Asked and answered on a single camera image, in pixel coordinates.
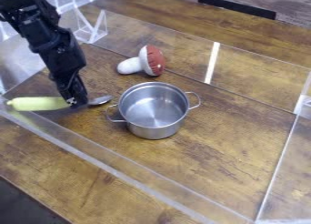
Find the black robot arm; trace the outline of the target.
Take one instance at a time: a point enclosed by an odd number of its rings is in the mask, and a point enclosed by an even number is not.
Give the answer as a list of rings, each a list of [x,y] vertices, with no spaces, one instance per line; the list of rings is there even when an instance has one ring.
[[[63,101],[79,107],[88,102],[78,75],[86,59],[71,30],[58,25],[59,18],[46,0],[0,0],[0,21],[9,23],[38,54]]]

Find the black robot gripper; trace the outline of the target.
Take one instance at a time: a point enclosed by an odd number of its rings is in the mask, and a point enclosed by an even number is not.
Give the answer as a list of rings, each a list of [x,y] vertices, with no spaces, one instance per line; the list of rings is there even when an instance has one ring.
[[[78,70],[86,65],[86,59],[71,31],[59,28],[49,41],[35,41],[29,48],[46,65],[65,103],[69,107],[83,106],[88,91]]]

